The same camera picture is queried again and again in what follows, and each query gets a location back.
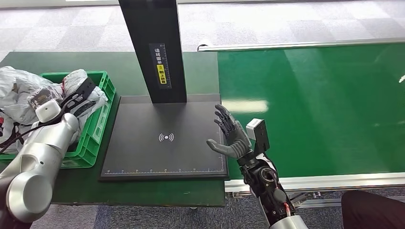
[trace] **black pole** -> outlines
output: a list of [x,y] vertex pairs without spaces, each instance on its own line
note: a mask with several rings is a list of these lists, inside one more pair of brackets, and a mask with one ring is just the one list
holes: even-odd
[[152,102],[187,102],[176,0],[119,4]]

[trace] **crumpled plastic bag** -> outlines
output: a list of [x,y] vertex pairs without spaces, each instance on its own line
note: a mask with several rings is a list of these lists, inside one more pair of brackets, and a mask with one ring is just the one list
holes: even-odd
[[0,109],[15,122],[32,125],[38,121],[27,97],[47,86],[58,84],[33,73],[16,70],[10,66],[0,68]]
[[[75,92],[86,78],[87,73],[83,69],[79,69],[68,74],[62,82],[64,97],[66,98],[71,93]],[[95,87],[85,102],[71,110],[70,113],[79,119],[80,131],[83,130],[87,118],[98,108],[104,106],[107,101],[108,99],[106,94],[99,87]]]
[[[60,103],[75,92],[86,78],[85,70],[79,69],[68,74],[62,83],[57,84],[9,66],[0,68],[0,149],[8,140],[28,131],[31,125],[38,121],[35,114],[38,106],[49,99],[55,99]],[[95,87],[84,102],[70,111],[78,118],[80,126],[71,143],[78,141],[87,118],[107,101],[105,93],[99,87]],[[19,151],[27,137],[28,135],[13,143],[5,152]]]

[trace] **white plastic bag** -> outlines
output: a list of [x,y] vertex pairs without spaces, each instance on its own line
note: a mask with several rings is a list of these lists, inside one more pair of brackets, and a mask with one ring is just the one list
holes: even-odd
[[22,125],[38,121],[35,111],[28,104],[27,97],[47,86],[58,84],[33,73],[16,70],[10,66],[0,68],[0,109]]
[[[86,78],[87,73],[83,69],[79,69],[68,74],[64,78],[62,83],[64,97],[66,98],[71,93],[75,92]],[[98,108],[104,106],[107,101],[108,99],[106,97],[106,94],[99,87],[95,87],[95,89],[91,92],[85,102],[81,103],[79,106],[71,110],[70,113],[72,113],[79,119],[80,132],[81,130],[83,130],[87,118]]]
[[56,100],[58,104],[63,101],[62,84],[49,85],[38,89],[27,97],[28,103],[34,110],[52,99]]

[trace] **humanoid robot hand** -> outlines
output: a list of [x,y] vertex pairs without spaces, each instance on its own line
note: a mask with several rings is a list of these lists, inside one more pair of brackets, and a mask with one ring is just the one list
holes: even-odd
[[207,140],[208,146],[215,152],[225,156],[240,158],[252,151],[249,141],[240,122],[235,120],[231,113],[222,105],[217,104],[215,114],[219,117],[214,122],[218,124],[225,135],[227,146],[219,144],[212,139]]

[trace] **wireless charging symbol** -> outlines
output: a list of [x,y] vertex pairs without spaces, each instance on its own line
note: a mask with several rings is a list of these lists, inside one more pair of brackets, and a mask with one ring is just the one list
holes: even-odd
[[169,135],[164,135],[164,134],[160,134],[159,135],[159,141],[162,142],[164,140],[169,140],[169,141],[173,141],[174,140],[174,134],[171,133]]

